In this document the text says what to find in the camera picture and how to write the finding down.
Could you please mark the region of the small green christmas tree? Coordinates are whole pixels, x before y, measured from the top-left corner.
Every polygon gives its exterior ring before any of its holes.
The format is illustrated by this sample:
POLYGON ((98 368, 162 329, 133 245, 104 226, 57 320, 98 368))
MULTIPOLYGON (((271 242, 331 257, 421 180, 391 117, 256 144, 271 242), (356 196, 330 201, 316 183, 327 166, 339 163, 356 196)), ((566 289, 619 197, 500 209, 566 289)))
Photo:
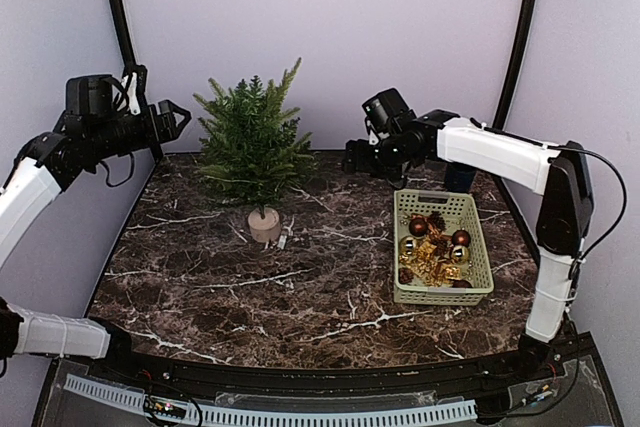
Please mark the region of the small green christmas tree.
POLYGON ((260 76, 225 87, 210 78, 211 99, 195 93, 206 114, 198 119, 203 163, 200 173, 211 196, 247 205, 266 216, 284 194, 316 171, 310 132, 298 132, 300 109, 285 100, 302 64, 297 59, 280 80, 260 76))

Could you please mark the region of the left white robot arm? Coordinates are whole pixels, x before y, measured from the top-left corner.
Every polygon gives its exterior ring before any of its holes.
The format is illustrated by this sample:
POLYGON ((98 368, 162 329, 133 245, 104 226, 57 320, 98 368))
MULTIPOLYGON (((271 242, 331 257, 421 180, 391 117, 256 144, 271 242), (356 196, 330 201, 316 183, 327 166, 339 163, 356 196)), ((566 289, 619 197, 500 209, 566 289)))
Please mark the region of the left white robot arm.
MULTIPOLYGON (((122 79, 109 74, 72 78, 65 109, 53 130, 29 140, 17 154, 1 187, 1 258, 8 259, 39 215, 84 172, 107 159, 149 149, 163 154, 191 120, 170 100, 150 105, 146 69, 133 67, 122 79)), ((115 332, 88 318, 36 312, 1 303, 1 357, 17 354, 101 359, 120 383, 141 374, 140 359, 113 344, 115 332)))

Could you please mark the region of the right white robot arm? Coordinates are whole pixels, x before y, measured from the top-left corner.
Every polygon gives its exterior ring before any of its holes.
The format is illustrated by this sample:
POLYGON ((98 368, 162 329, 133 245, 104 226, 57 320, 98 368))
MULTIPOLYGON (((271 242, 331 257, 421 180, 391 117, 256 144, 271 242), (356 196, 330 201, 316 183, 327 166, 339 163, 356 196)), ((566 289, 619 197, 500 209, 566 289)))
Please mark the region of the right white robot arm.
POLYGON ((587 159, 576 142, 564 145, 525 139, 474 119, 434 110, 407 111, 382 119, 367 108, 369 129, 378 140, 350 140, 342 168, 388 182, 404 179, 425 160, 464 164, 510 180, 542 198, 536 224, 540 262, 527 337, 550 343, 574 299, 580 268, 592 247, 585 243, 595 202, 587 159))

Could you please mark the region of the pale green plastic basket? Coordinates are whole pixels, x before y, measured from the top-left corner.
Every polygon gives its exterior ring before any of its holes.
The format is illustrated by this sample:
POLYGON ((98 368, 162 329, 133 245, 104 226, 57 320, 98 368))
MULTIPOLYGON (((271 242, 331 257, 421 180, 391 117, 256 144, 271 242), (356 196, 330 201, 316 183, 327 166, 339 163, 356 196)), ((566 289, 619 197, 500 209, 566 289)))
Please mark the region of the pale green plastic basket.
POLYGON ((480 218, 473 197, 438 191, 403 189, 394 194, 394 301, 423 305, 466 305, 475 306, 494 290, 493 274, 482 231, 480 218), (420 244, 429 241, 437 246, 434 254, 436 263, 451 263, 450 251, 453 247, 451 235, 466 230, 471 235, 470 259, 466 263, 455 264, 461 270, 461 279, 469 281, 472 288, 453 288, 452 285, 439 287, 427 284, 427 274, 432 266, 418 266, 413 255, 400 255, 398 245, 401 238, 411 236, 408 224, 412 218, 426 217, 439 211, 446 221, 446 230, 441 232, 429 223, 429 232, 423 237, 415 237, 420 244), (402 285, 398 281, 398 270, 408 268, 414 274, 411 284, 402 285))

